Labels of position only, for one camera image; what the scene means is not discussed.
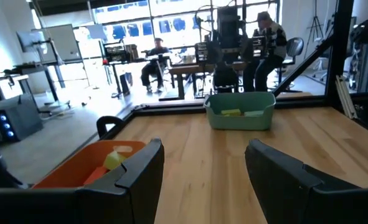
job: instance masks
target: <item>table leg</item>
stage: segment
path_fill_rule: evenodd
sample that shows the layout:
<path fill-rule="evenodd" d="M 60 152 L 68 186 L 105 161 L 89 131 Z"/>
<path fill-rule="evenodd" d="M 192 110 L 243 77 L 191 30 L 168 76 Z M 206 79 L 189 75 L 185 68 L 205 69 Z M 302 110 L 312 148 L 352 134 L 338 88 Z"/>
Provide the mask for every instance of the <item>table leg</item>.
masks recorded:
<path fill-rule="evenodd" d="M 44 72 L 45 76 L 47 77 L 49 88 L 51 89 L 52 97 L 54 97 L 55 102 L 58 102 L 59 101 L 58 94 L 55 89 L 54 81 L 52 81 L 51 75 L 49 74 L 48 68 L 45 68 Z"/>
<path fill-rule="evenodd" d="M 117 75 L 117 71 L 116 71 L 115 65 L 112 65 L 112 67 L 113 67 L 113 75 L 115 76 L 115 79 L 116 79 L 117 93 L 120 94 L 121 93 L 121 87 L 120 87 L 119 77 Z"/>
<path fill-rule="evenodd" d="M 50 110 L 47 110 L 47 111 L 42 111 L 40 110 L 39 106 L 37 105 L 37 103 L 35 102 L 35 98 L 34 98 L 34 95 L 33 95 L 33 92 L 32 92 L 32 89 L 30 88 L 30 85 L 29 85 L 29 82 L 27 81 L 27 79 L 25 80 L 20 80 L 19 81 L 19 84 L 22 88 L 22 92 L 23 94 L 30 94 L 30 96 L 32 97 L 32 101 L 33 103 L 35 104 L 35 108 L 37 109 L 37 112 L 38 113 L 46 113 L 50 116 L 52 116 L 52 112 Z"/>
<path fill-rule="evenodd" d="M 185 100 L 184 81 L 182 80 L 182 74 L 177 74 L 177 84 L 178 84 L 178 98 L 180 100 Z"/>
<path fill-rule="evenodd" d="M 192 73 L 192 86 L 194 89 L 194 97 L 197 96 L 196 73 Z"/>

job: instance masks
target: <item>floor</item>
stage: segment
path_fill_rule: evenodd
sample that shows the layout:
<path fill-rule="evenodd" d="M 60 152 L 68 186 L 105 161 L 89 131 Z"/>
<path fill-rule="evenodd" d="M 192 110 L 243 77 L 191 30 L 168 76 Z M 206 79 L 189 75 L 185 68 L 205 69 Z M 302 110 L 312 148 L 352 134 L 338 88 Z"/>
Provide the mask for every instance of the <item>floor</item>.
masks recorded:
<path fill-rule="evenodd" d="M 268 85 L 273 86 L 276 75 L 270 75 Z M 323 95 L 325 86 L 300 76 L 292 89 Z M 52 119 L 44 118 L 44 129 L 14 144 L 1 146 L 9 171 L 18 179 L 27 183 L 39 181 L 57 164 L 64 160 L 83 143 L 97 140 L 97 119 L 104 115 L 116 116 L 123 108 L 141 103 L 158 101 L 158 95 L 147 94 L 140 85 L 135 85 L 129 96 L 112 99 L 110 87 L 98 90 L 91 88 L 82 91 L 59 91 L 62 100 L 70 98 L 72 110 L 56 110 Z M 35 96 L 38 105 L 51 100 L 50 94 Z M 193 98 L 192 88 L 188 89 L 186 99 Z M 88 101 L 84 107 L 81 102 Z"/>

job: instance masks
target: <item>wooden tabletop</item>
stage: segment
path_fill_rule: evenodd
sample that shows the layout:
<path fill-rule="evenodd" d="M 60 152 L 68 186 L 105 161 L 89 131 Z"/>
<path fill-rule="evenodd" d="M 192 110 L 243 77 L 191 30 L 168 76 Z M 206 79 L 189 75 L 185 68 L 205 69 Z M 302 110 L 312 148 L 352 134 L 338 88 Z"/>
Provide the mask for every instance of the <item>wooden tabletop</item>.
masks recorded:
<path fill-rule="evenodd" d="M 304 163 L 368 187 L 368 131 L 332 108 L 276 110 L 270 131 L 217 131 L 205 114 L 137 117 L 119 140 L 160 137 L 164 177 L 155 223 L 267 223 L 244 152 L 260 139 Z"/>
<path fill-rule="evenodd" d="M 237 71 L 244 70 L 246 67 L 245 62 L 237 62 L 232 64 L 232 68 Z M 200 72 L 213 72 L 214 65 L 206 65 L 204 68 L 203 66 L 199 65 L 183 65 L 183 66 L 176 66 L 169 69 L 171 74 L 189 74 L 189 73 L 200 73 Z"/>

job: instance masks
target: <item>computer monitor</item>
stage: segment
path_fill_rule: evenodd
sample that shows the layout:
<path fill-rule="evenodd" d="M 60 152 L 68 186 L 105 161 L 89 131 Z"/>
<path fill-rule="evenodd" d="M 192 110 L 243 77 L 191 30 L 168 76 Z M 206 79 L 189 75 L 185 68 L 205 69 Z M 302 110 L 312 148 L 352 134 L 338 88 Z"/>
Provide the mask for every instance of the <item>computer monitor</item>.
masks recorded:
<path fill-rule="evenodd" d="M 44 35 L 39 31 L 16 32 L 17 39 L 23 52 L 36 52 L 40 48 L 39 42 L 44 42 Z"/>

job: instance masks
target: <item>tripod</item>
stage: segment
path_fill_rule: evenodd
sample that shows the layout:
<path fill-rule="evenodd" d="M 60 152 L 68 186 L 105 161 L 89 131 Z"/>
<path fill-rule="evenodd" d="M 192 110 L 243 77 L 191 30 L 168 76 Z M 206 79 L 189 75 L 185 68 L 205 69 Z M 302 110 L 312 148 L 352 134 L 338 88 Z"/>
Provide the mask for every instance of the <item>tripod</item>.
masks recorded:
<path fill-rule="evenodd" d="M 306 59 L 306 57 L 307 57 L 307 50 L 308 50 L 309 40 L 311 39 L 311 35 L 313 36 L 313 40 L 315 40 L 315 35 L 316 35 L 317 38 L 319 37 L 319 32 L 321 32 L 321 37 L 323 37 L 321 23 L 319 22 L 319 19 L 318 19 L 317 13 L 316 13 L 316 9 L 317 9 L 316 1 L 317 0 L 314 0 L 315 8 L 314 8 L 313 23 L 312 23 L 312 25 L 310 27 L 310 30 L 309 30 L 309 35 L 308 35 L 308 40 L 307 40 L 307 45 L 306 45 L 306 52 L 304 54 L 304 59 Z"/>

